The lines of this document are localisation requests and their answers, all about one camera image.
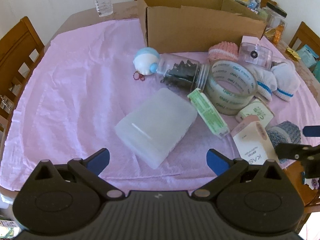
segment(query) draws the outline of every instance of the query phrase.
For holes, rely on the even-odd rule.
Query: metal screw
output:
[[[111,198],[119,198],[122,196],[122,191],[117,189],[112,189],[107,192],[107,196]]]
[[[157,195],[155,195],[155,198],[157,198],[157,199],[160,199],[162,197],[163,197],[163,195],[161,193],[158,193]]]
[[[12,110],[11,106],[7,103],[7,100],[5,100],[2,95],[0,95],[0,104],[1,104],[1,103],[3,103],[4,106],[9,109],[9,111]]]
[[[197,189],[195,191],[195,195],[197,197],[209,197],[210,196],[210,191],[207,189]]]

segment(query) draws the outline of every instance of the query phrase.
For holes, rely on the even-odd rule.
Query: tape roll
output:
[[[257,92],[254,76],[243,66],[218,60],[209,71],[204,93],[221,114],[236,115]]]

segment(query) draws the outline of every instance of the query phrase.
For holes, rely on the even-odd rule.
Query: blue stripe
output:
[[[265,90],[267,90],[270,95],[272,95],[271,89],[270,89],[269,87],[267,87],[265,84],[263,84],[263,83],[261,83],[261,82],[259,82],[259,81],[257,81],[257,84],[258,84],[259,86],[261,86],[262,88],[264,88]]]
[[[284,92],[283,90],[281,90],[281,89],[277,89],[281,94],[284,94],[284,95],[286,95],[286,96],[289,96],[289,97],[293,97],[293,95],[292,94],[288,94],[287,92]]]
[[[134,58],[136,58],[137,56],[140,56],[142,54],[152,54],[152,55],[156,56],[158,59],[160,59],[159,53],[155,49],[150,48],[150,47],[139,49]]]

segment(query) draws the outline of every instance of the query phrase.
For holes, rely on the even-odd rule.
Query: white container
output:
[[[197,110],[167,88],[160,89],[115,127],[137,156],[156,169],[186,134]]]

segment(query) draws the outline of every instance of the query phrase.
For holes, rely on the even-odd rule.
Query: small white box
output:
[[[240,123],[249,115],[258,116],[260,123],[263,128],[265,128],[270,121],[275,117],[274,113],[262,103],[259,99],[255,99],[250,104],[248,104],[244,109],[242,109],[237,115],[236,120]]]
[[[268,159],[279,163],[269,136],[257,116],[246,117],[233,129],[231,136],[240,157],[249,164],[262,165]]]

